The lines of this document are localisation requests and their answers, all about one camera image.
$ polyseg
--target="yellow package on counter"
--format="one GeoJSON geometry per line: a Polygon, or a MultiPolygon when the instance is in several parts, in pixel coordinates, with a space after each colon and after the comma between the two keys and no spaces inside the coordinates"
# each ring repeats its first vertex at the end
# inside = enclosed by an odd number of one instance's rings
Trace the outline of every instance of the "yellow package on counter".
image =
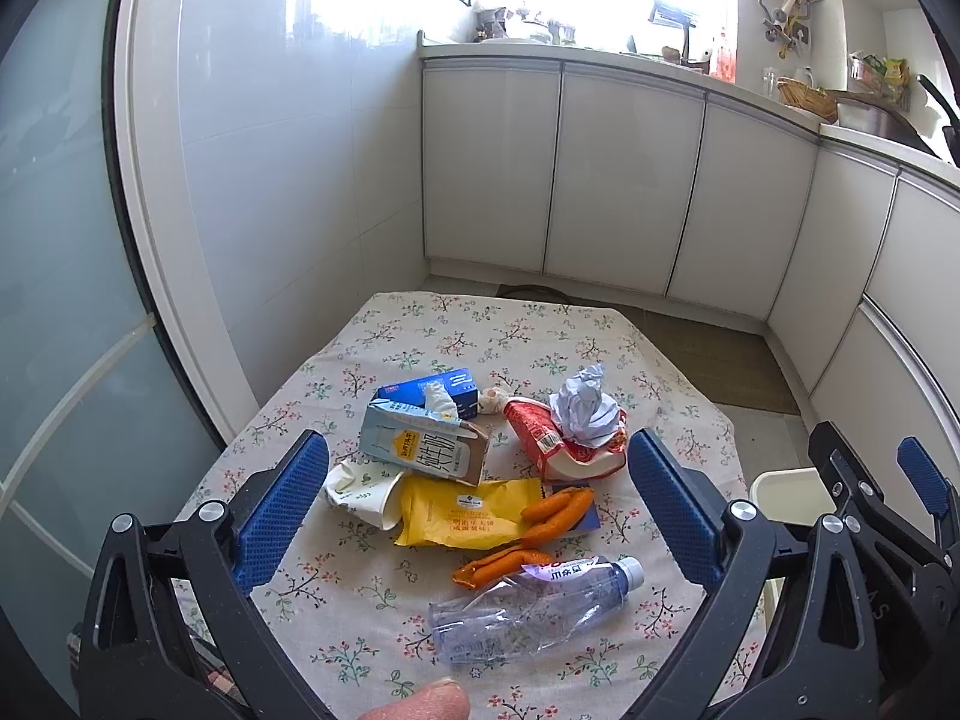
{"type": "Polygon", "coordinates": [[[491,549],[520,538],[528,528],[520,512],[542,498],[539,479],[482,482],[476,488],[464,488],[460,482],[411,475],[400,493],[403,532],[394,543],[491,549]]]}

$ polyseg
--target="red food package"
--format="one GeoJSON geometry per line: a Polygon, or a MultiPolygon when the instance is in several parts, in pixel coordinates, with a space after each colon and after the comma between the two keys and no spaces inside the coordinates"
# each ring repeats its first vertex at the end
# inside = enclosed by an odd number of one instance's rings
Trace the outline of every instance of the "red food package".
{"type": "Polygon", "coordinates": [[[503,413],[546,482],[602,479],[627,463],[627,413],[623,409],[613,438],[597,449],[565,440],[550,418],[549,407],[539,401],[510,398],[503,413]]]}

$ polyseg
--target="white cabinet door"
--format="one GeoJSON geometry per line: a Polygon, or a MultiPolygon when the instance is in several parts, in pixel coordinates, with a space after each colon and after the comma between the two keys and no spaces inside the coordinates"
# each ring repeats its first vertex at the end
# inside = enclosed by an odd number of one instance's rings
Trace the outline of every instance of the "white cabinet door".
{"type": "Polygon", "coordinates": [[[690,199],[704,94],[568,67],[546,272],[662,295],[690,199]]]}
{"type": "Polygon", "coordinates": [[[918,437],[944,476],[960,485],[956,431],[896,330],[867,301],[811,401],[874,474],[887,505],[932,536],[933,521],[896,464],[896,447],[907,436],[918,437]]]}
{"type": "Polygon", "coordinates": [[[810,392],[860,303],[890,211],[896,168],[820,149],[784,285],[770,314],[810,392]]]}
{"type": "Polygon", "coordinates": [[[896,183],[867,293],[960,410],[960,196],[912,175],[896,183]]]}
{"type": "Polygon", "coordinates": [[[669,298],[766,319],[810,187],[812,133],[707,105],[693,201],[669,298]]]}
{"type": "Polygon", "coordinates": [[[428,257],[541,270],[559,104],[557,62],[425,63],[428,257]]]}

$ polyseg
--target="crushed plastic bottle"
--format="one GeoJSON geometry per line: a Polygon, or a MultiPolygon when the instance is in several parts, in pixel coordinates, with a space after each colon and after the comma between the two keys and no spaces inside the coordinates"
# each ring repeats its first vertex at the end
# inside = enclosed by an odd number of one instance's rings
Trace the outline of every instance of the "crushed plastic bottle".
{"type": "Polygon", "coordinates": [[[427,621],[442,661],[502,664],[592,628],[642,584],[633,557],[525,565],[478,595],[431,604],[427,621]]]}

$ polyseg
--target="bottle cap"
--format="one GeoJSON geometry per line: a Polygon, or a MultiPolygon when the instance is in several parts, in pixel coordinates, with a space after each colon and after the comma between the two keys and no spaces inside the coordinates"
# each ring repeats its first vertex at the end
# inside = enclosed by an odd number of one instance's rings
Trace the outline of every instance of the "bottle cap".
{"type": "Polygon", "coordinates": [[[616,565],[627,575],[627,592],[636,590],[643,584],[643,566],[636,557],[621,557],[616,561],[616,565]]]}

